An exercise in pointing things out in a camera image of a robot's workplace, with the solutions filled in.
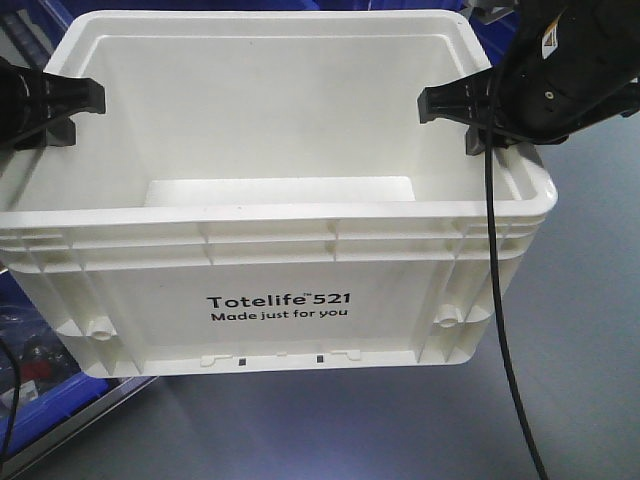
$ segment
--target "plastic tote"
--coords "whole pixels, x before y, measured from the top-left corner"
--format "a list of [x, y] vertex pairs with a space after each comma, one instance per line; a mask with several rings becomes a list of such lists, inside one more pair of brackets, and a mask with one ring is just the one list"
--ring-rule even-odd
[[[47, 70], [107, 114], [0, 178], [0, 258], [94, 376], [454, 364], [492, 312], [483, 160], [417, 97], [489, 67], [445, 11], [100, 12]], [[556, 192], [497, 153], [507, 285]]]

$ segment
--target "gray table surface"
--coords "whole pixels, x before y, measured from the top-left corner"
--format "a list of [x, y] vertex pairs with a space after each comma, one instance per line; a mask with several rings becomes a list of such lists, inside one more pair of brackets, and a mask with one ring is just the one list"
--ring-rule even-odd
[[[639, 134], [640, 115], [541, 149], [560, 201], [505, 308], [556, 480], [640, 478]], [[21, 480], [41, 478], [536, 476], [491, 327], [455, 367], [160, 379]]]

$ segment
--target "black wire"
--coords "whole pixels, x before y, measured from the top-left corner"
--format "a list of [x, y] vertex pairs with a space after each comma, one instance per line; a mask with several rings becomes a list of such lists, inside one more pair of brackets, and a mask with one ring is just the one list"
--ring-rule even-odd
[[509, 52], [505, 55], [500, 65], [496, 67], [495, 74], [489, 85], [490, 89], [490, 103], [487, 118], [487, 126], [485, 130], [485, 151], [484, 151], [484, 184], [485, 193], [487, 199], [487, 230], [489, 233], [489, 263], [491, 265], [491, 286], [493, 289], [493, 304], [495, 308], [496, 326], [498, 329], [498, 341], [500, 343], [500, 351], [502, 352], [502, 363], [504, 364], [504, 370], [507, 375], [507, 381], [509, 382], [509, 390], [511, 391], [511, 398], [518, 414], [518, 421], [522, 428], [522, 434], [527, 442], [529, 448], [529, 454], [533, 460], [533, 464], [536, 467], [540, 480], [549, 480], [547, 471], [542, 463], [542, 458], [538, 453], [536, 442], [527, 420], [527, 414], [524, 410], [524, 404], [520, 398], [520, 391], [518, 389], [518, 383], [516, 381], [516, 375], [513, 371], [513, 364], [511, 363], [511, 354], [509, 353], [509, 344], [507, 342], [507, 334], [504, 327], [504, 312], [502, 311], [502, 295], [500, 290], [500, 266], [498, 264], [498, 239], [496, 233], [496, 217], [493, 204], [493, 124], [495, 121], [496, 106], [498, 103], [498, 92], [500, 90], [500, 83], [504, 74], [505, 60]]
[[9, 417], [7, 419], [7, 429], [4, 433], [4, 440], [2, 442], [2, 449], [0, 450], [0, 475], [2, 474], [2, 469], [4, 467], [4, 463], [9, 456], [9, 444], [11, 443], [11, 435], [13, 434], [13, 427], [16, 422], [16, 414], [18, 413], [18, 403], [20, 401], [20, 385], [22, 381], [20, 379], [20, 365], [18, 364], [18, 360], [13, 355], [9, 347], [4, 340], [0, 338], [0, 350], [4, 353], [9, 359], [9, 363], [11, 363], [11, 368], [13, 370], [13, 398], [11, 399], [11, 410], [9, 412]]

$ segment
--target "blue storage bin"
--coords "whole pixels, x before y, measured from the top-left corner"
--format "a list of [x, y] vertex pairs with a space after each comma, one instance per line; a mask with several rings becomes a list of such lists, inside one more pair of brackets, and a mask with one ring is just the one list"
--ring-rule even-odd
[[96, 10], [318, 10], [314, 0], [23, 0], [23, 4], [54, 46], [74, 18]]
[[[62, 348], [53, 331], [7, 272], [0, 274], [0, 312], [3, 321], [0, 325], [2, 337], [16, 355], [19, 356], [25, 339], [34, 333], [49, 341], [55, 341]], [[8, 359], [1, 354], [0, 367], [2, 367], [0, 369], [2, 375], [9, 375]], [[18, 410], [9, 452], [18, 452], [52, 427], [72, 416], [78, 409], [99, 398], [108, 389], [109, 384], [106, 380], [76, 373], [61, 384], [45, 391]], [[7, 423], [7, 417], [0, 420], [0, 443], [4, 439]]]
[[458, 11], [462, 0], [317, 0], [321, 10], [414, 10]]
[[[106, 380], [77, 373], [29, 402], [18, 410], [9, 453], [20, 451], [52, 427], [71, 417], [78, 409], [100, 398], [108, 389]], [[0, 421], [0, 442], [4, 440], [7, 422], [7, 418]]]
[[496, 65], [506, 53], [518, 29], [520, 17], [514, 12], [489, 25], [483, 25], [482, 22], [473, 18], [469, 23], [476, 32], [487, 57], [493, 65]]

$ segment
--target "crate bottom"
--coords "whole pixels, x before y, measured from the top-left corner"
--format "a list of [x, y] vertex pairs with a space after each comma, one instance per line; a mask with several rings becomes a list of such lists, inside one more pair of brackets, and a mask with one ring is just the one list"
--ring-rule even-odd
[[408, 177], [310, 177], [154, 180], [145, 206], [412, 202]]

